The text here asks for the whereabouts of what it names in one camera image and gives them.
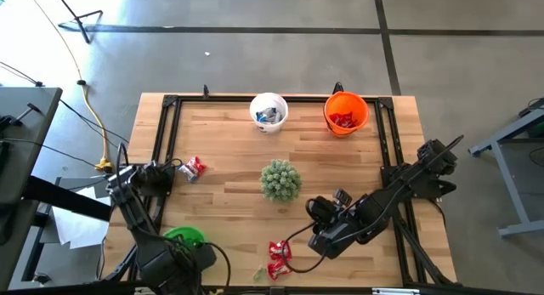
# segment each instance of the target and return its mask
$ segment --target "gray floor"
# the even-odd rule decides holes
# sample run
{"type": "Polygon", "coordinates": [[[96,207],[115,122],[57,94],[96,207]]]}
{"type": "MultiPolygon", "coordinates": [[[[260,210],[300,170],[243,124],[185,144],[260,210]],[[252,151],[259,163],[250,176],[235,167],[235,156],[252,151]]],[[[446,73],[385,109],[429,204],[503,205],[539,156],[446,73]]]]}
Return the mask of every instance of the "gray floor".
{"type": "MultiPolygon", "coordinates": [[[[54,22],[69,18],[58,0],[38,1],[54,22]]],[[[103,22],[110,24],[377,27],[374,0],[68,1],[80,14],[103,9],[103,22]]],[[[544,27],[541,0],[383,1],[391,28],[544,27]]],[[[85,111],[70,55],[31,0],[0,6],[0,31],[2,61],[62,87],[63,99],[85,111]]],[[[63,34],[93,87],[92,105],[106,127],[125,137],[142,92],[195,92],[206,83],[217,93],[327,94],[339,80],[359,94],[391,94],[379,36],[101,33],[87,46],[79,34],[63,34]]],[[[544,293],[544,232],[499,238],[498,226],[518,222],[513,205],[494,158],[474,159],[466,152],[542,96],[542,37],[392,37],[391,42],[402,94],[416,96],[425,136],[444,141],[466,136],[456,148],[459,168],[450,177],[458,189],[444,198],[458,280],[544,293]]],[[[0,81],[26,85],[5,72],[0,81]]],[[[63,107],[46,143],[93,162],[101,155],[100,136],[63,107]]],[[[35,174],[53,181],[95,172],[45,150],[35,174]]],[[[544,201],[535,204],[542,209],[544,201]]],[[[93,279],[97,247],[46,250],[39,270],[53,277],[51,285],[93,279]],[[85,266],[74,271],[74,264],[85,266]]],[[[12,288],[31,285],[16,278],[12,288]]]]}

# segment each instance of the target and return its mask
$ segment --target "tripod stand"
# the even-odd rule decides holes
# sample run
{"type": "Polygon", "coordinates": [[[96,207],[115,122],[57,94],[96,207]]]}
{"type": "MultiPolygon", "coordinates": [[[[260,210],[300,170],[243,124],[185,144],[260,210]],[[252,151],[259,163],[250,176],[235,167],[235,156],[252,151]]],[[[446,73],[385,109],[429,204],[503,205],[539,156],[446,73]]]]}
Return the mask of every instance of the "tripod stand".
{"type": "MultiPolygon", "coordinates": [[[[88,16],[91,16],[93,14],[99,14],[99,20],[100,20],[100,17],[103,14],[102,10],[96,10],[96,11],[90,12],[88,14],[83,14],[83,15],[76,15],[74,13],[74,11],[70,8],[70,6],[68,6],[68,4],[65,2],[65,0],[60,0],[60,1],[65,5],[65,7],[68,9],[68,11],[70,11],[71,15],[74,16],[74,20],[72,20],[72,21],[75,21],[77,23],[77,25],[79,26],[79,31],[82,33],[82,36],[83,36],[83,39],[85,40],[85,43],[90,44],[91,40],[89,39],[89,37],[87,35],[87,31],[85,31],[85,27],[83,27],[83,23],[82,23],[81,19],[82,18],[87,18],[88,16]]],[[[60,23],[59,27],[66,28],[67,23],[70,23],[70,22],[60,23]]]]}

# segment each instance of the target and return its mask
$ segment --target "spiky green ball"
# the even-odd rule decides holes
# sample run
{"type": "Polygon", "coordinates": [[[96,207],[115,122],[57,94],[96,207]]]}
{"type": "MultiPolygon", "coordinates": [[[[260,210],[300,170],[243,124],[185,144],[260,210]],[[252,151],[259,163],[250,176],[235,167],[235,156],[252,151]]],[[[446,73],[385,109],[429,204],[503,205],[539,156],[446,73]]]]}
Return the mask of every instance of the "spiky green ball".
{"type": "Polygon", "coordinates": [[[303,182],[300,173],[287,160],[272,160],[263,168],[261,189],[264,196],[272,201],[292,201],[298,197],[303,182]]]}

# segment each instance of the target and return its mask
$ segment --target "red candy wrapper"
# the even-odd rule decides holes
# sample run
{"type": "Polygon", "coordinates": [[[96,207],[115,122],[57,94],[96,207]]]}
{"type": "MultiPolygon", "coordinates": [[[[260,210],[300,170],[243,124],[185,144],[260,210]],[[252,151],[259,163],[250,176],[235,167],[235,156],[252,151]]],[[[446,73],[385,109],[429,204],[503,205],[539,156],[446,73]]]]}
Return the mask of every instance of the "red candy wrapper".
{"type": "Polygon", "coordinates": [[[333,113],[329,115],[329,118],[331,118],[331,121],[333,121],[335,124],[337,124],[340,127],[343,128],[354,128],[355,123],[357,123],[357,120],[353,119],[353,112],[349,112],[347,114],[340,114],[340,113],[333,113]]]}
{"type": "Polygon", "coordinates": [[[201,160],[197,156],[190,158],[189,162],[179,168],[179,170],[187,176],[187,180],[190,182],[197,180],[205,169],[206,166],[201,163],[201,160]]]}
{"type": "Polygon", "coordinates": [[[279,276],[289,274],[292,271],[286,266],[283,260],[278,260],[275,263],[269,263],[268,272],[270,279],[276,281],[279,276]]]}
{"type": "Polygon", "coordinates": [[[286,248],[284,249],[286,259],[292,259],[291,247],[289,247],[289,242],[280,241],[279,243],[274,243],[271,241],[269,243],[269,255],[272,260],[281,260],[281,247],[283,246],[283,243],[286,243],[286,248]]]}

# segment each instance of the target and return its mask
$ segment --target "wooden table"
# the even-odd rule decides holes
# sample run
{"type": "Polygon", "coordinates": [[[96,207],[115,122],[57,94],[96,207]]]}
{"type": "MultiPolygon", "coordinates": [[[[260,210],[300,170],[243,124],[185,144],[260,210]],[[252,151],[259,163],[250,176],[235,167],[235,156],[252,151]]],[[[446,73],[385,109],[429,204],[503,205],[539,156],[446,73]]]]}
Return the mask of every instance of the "wooden table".
{"type": "MultiPolygon", "coordinates": [[[[150,160],[164,95],[142,94],[128,148],[130,162],[150,160]]],[[[276,135],[257,130],[248,106],[183,103],[174,157],[186,161],[199,156],[208,169],[195,184],[188,184],[181,173],[176,176],[161,232],[180,225],[203,231],[229,255],[233,286],[400,286],[393,224],[369,244],[355,243],[340,257],[326,259],[308,274],[292,273],[277,282],[268,277],[257,283],[252,280],[259,265],[269,262],[269,241],[283,240],[310,222],[304,209],[310,197],[330,198],[337,188],[345,189],[354,199],[370,193],[381,187],[379,169],[383,162],[373,112],[364,128],[347,139],[337,139],[326,131],[322,104],[289,104],[289,118],[276,135]],[[271,159],[289,160],[302,174],[300,197],[290,205],[265,200],[260,191],[261,170],[271,159]]],[[[404,158],[414,162],[417,148],[424,143],[416,100],[394,97],[394,108],[404,158]]],[[[163,145],[167,144],[165,135],[163,145]]],[[[422,246],[454,281],[440,213],[428,201],[415,200],[414,208],[422,246]]],[[[307,268],[319,259],[307,246],[310,233],[302,233],[292,243],[292,265],[297,268],[307,268]]],[[[105,275],[132,245],[122,215],[116,211],[105,241],[105,275]]],[[[416,277],[413,255],[407,255],[412,277],[416,277]]],[[[216,264],[203,272],[203,284],[223,285],[226,274],[226,264],[218,254],[216,264]]]]}

